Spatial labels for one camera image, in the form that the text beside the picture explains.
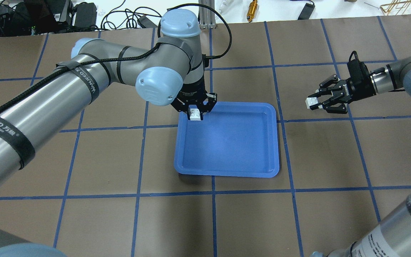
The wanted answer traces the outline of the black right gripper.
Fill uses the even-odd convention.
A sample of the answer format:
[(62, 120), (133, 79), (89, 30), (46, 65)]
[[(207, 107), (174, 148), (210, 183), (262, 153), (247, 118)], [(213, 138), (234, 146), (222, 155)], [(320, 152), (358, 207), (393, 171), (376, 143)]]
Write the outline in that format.
[(347, 105), (356, 101), (355, 91), (351, 77), (339, 80), (336, 74), (332, 74), (319, 84), (315, 96), (332, 96), (336, 92), (335, 97), (322, 101), (321, 107), (330, 114), (347, 114), (349, 112)]

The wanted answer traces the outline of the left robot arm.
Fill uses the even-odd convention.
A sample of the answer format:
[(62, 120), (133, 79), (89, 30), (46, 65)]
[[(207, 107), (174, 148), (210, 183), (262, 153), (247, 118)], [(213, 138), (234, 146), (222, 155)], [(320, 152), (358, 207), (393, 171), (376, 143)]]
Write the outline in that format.
[(203, 120), (217, 94), (204, 87), (208, 57), (201, 52), (200, 33), (196, 14), (173, 7), (161, 17), (150, 50), (78, 40), (69, 61), (0, 106), (0, 186), (113, 82), (135, 86), (153, 105), (170, 105), (191, 121)]

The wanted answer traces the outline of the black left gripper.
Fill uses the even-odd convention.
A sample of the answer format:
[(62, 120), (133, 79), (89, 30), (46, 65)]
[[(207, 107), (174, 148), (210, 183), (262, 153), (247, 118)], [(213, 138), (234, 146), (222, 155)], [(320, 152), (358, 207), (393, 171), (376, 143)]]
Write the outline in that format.
[(172, 107), (178, 112), (190, 114), (189, 105), (201, 107), (201, 113), (209, 113), (215, 107), (217, 102), (217, 93), (207, 93), (204, 85), (204, 79), (199, 79), (196, 82), (183, 84), (178, 92), (177, 100), (173, 100)]

